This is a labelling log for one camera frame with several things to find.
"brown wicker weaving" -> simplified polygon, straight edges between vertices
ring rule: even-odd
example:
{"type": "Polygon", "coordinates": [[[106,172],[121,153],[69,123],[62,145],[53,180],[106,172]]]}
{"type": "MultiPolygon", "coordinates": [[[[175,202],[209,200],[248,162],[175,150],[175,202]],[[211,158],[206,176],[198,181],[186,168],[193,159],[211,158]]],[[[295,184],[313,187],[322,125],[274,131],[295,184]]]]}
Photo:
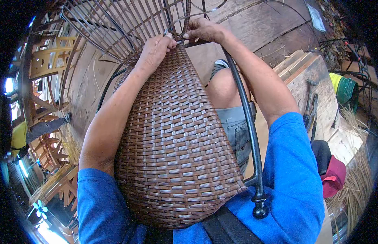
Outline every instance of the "brown wicker weaving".
{"type": "MultiPolygon", "coordinates": [[[[127,67],[117,90],[149,38],[170,31],[180,39],[190,10],[191,0],[68,0],[61,17],[127,67]]],[[[166,55],[139,92],[117,151],[115,174],[134,217],[167,228],[199,222],[246,189],[182,44],[166,55]]]]}
{"type": "Polygon", "coordinates": [[[166,55],[139,92],[118,148],[115,174],[136,218],[167,228],[199,222],[246,189],[217,113],[182,45],[166,55]]]}

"hammer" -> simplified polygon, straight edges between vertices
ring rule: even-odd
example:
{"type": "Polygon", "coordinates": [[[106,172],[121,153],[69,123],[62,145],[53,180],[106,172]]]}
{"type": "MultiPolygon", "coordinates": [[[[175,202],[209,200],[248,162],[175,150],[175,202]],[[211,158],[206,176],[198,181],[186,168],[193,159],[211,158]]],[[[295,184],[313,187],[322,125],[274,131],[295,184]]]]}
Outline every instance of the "hammer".
{"type": "Polygon", "coordinates": [[[311,79],[307,79],[307,83],[309,85],[309,92],[308,92],[307,106],[305,107],[305,112],[304,112],[304,116],[303,116],[303,122],[304,122],[304,126],[305,126],[306,129],[310,125],[309,124],[309,109],[311,107],[312,87],[318,85],[319,82],[313,81],[311,79]]]}

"knee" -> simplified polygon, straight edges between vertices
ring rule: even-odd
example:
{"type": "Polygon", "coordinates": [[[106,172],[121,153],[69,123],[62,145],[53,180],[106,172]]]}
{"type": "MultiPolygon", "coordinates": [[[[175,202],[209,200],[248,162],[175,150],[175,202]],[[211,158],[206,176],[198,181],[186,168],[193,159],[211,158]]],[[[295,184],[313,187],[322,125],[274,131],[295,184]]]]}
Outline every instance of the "knee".
{"type": "Polygon", "coordinates": [[[222,69],[211,79],[207,93],[220,99],[235,95],[237,88],[230,69],[222,69]]]}

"gray shorts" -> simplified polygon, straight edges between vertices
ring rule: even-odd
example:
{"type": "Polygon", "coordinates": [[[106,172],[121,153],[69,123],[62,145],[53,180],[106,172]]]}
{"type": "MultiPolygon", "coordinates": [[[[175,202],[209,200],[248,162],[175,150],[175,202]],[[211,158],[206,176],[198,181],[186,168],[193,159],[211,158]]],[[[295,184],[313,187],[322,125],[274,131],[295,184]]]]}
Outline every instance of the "gray shorts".
{"type": "MultiPolygon", "coordinates": [[[[254,102],[250,102],[250,107],[255,120],[256,109],[254,102]]],[[[251,153],[251,142],[243,107],[216,109],[216,112],[230,141],[240,172],[244,176],[251,153]]]]}

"blue t-shirt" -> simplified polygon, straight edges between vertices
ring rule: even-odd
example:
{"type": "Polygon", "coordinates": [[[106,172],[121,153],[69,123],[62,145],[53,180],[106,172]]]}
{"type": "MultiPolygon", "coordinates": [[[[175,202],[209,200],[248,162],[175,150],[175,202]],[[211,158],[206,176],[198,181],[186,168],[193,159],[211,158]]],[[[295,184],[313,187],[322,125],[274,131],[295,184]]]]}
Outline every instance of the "blue t-shirt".
{"type": "MultiPolygon", "coordinates": [[[[288,113],[269,129],[263,169],[269,215],[252,216],[255,188],[228,201],[229,210],[264,243],[314,243],[324,219],[323,189],[302,116],[288,113]]],[[[89,243],[142,243],[147,227],[130,220],[123,195],[110,175],[78,173],[79,239],[89,243]]],[[[202,223],[173,231],[174,243],[211,243],[202,223]]]]}

